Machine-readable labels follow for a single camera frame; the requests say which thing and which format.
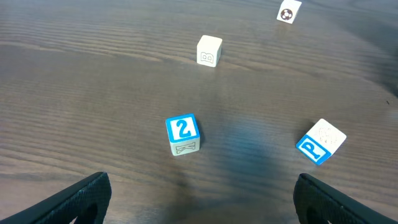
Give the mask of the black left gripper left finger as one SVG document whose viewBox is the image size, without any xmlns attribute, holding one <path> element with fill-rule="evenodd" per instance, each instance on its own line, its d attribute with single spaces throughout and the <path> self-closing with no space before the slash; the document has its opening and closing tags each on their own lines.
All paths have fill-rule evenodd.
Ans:
<svg viewBox="0 0 398 224">
<path fill-rule="evenodd" d="M 108 174 L 96 172 L 1 223 L 103 223 L 111 194 Z"/>
</svg>

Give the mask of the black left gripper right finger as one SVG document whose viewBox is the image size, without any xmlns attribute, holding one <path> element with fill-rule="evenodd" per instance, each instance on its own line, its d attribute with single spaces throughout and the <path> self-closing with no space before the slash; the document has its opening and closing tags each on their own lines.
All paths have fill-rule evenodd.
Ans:
<svg viewBox="0 0 398 224">
<path fill-rule="evenodd" d="M 306 173 L 296 181 L 293 200 L 301 224 L 397 224 Z"/>
</svg>

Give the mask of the blue number 2 wooden block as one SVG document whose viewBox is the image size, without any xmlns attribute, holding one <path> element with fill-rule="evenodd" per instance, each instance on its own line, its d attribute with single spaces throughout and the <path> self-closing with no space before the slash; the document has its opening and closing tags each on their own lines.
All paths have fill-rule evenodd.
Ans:
<svg viewBox="0 0 398 224">
<path fill-rule="evenodd" d="M 165 125 L 173 156 L 200 150 L 200 132 L 193 113 L 167 118 Z"/>
</svg>

